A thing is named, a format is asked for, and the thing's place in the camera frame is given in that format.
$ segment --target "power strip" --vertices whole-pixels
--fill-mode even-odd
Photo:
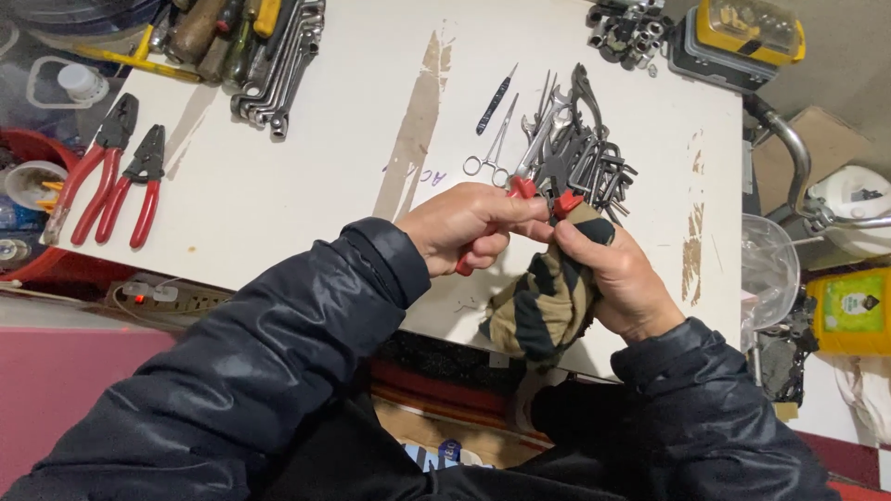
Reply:
[[[186,316],[204,316],[211,309],[232,297],[232,294],[194,286],[189,283],[176,283],[178,290],[173,301],[158,301],[150,295],[127,296],[119,291],[126,282],[115,282],[109,287],[105,296],[105,304],[115,308],[112,294],[117,291],[118,302],[129,311],[136,313],[176,313]]]

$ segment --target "red-handled pliers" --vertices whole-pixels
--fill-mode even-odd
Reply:
[[[133,235],[130,237],[130,247],[133,249],[142,247],[149,237],[151,223],[155,219],[162,177],[164,177],[164,126],[154,125],[139,144],[133,155],[133,161],[121,173],[118,183],[111,192],[105,210],[102,211],[102,218],[99,219],[96,241],[106,243],[109,240],[115,221],[118,220],[120,206],[127,197],[130,185],[136,183],[145,185],[145,199]]]
[[[99,165],[99,161],[104,159],[99,188],[96,189],[93,199],[86,206],[84,214],[80,217],[78,225],[71,235],[71,243],[75,245],[86,241],[86,236],[90,233],[90,228],[93,227],[96,218],[99,217],[99,212],[105,205],[105,199],[111,193],[111,187],[114,186],[114,180],[118,176],[120,157],[130,142],[130,136],[133,135],[138,111],[139,101],[131,94],[124,94],[102,121],[99,132],[96,134],[95,144],[65,179],[65,184],[59,193],[59,200],[56,201],[53,209],[53,215],[46,222],[44,242],[47,245],[59,243],[61,227],[65,224],[65,219],[71,210],[71,203],[74,201],[75,195],[78,194],[78,189],[93,172],[93,169]]]
[[[511,190],[507,192],[507,196],[509,198],[524,198],[529,199],[535,196],[535,183],[532,179],[526,179],[524,177],[519,176],[511,176],[508,179],[508,183],[511,185]],[[486,228],[486,236],[490,234],[495,234],[498,231],[498,225],[494,223],[489,223],[489,226]],[[473,273],[473,268],[467,264],[467,256],[470,254],[470,249],[473,247],[473,242],[467,245],[468,249],[458,258],[458,264],[455,265],[454,271],[458,275],[461,276],[470,276]]]

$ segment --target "wrench set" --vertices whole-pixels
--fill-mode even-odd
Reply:
[[[251,71],[244,92],[230,101],[235,116],[265,127],[269,124],[273,137],[288,134],[290,107],[309,63],[319,53],[319,41],[324,29],[325,0],[300,0],[287,15],[282,41],[275,47],[262,81],[259,72]],[[254,65],[262,62],[258,53]]]
[[[593,127],[583,123],[579,101],[591,110]],[[515,103],[516,98],[489,154],[484,160],[469,157],[464,163],[465,174],[474,176],[483,167],[492,168],[492,183],[501,187],[506,187],[511,177],[531,179],[538,194],[550,204],[569,190],[584,196],[586,203],[621,226],[619,214],[630,214],[622,202],[637,171],[625,164],[618,146],[607,140],[609,129],[603,125],[584,66],[578,63],[573,69],[572,85],[566,94],[557,85],[557,75],[552,80],[548,71],[533,119],[523,116],[520,121],[529,146],[511,175],[498,165],[498,157]]]
[[[598,0],[585,19],[592,29],[588,45],[626,70],[646,70],[674,26],[661,15],[664,6],[665,0]]]

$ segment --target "table surface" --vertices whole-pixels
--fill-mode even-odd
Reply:
[[[685,80],[654,63],[658,76],[606,63],[585,45],[584,0],[338,0],[330,2],[317,57],[291,108],[283,142],[235,119],[229,93],[134,71],[123,91],[140,100],[126,166],[153,124],[166,126],[166,178],[148,242],[128,245],[143,201],[134,188],[104,245],[70,234],[98,183],[82,185],[60,247],[200,283],[236,290],[276,262],[337,238],[347,223],[371,215],[385,167],[413,140],[404,117],[429,48],[441,55],[435,127],[421,165],[405,179],[415,206],[463,181],[471,154],[484,155],[514,93],[517,108],[500,162],[511,170],[526,150],[519,128],[535,112],[547,70],[563,89],[577,62],[596,93],[610,140],[640,175],[628,190],[635,236],[672,296],[690,316],[739,344],[742,109],[733,93]],[[482,136],[474,127],[498,84],[519,62],[510,90]],[[421,121],[429,120],[424,116]],[[544,246],[515,236],[490,270],[448,276],[411,307],[403,327],[490,348],[478,333],[486,301],[522,273]],[[562,359],[582,374],[612,376],[609,356],[624,347],[598,323]]]

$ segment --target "right hand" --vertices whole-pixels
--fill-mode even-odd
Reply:
[[[662,279],[624,228],[616,227],[609,247],[591,242],[568,221],[557,224],[554,238],[568,256],[594,272],[603,294],[594,316],[626,342],[660,336],[684,322]]]

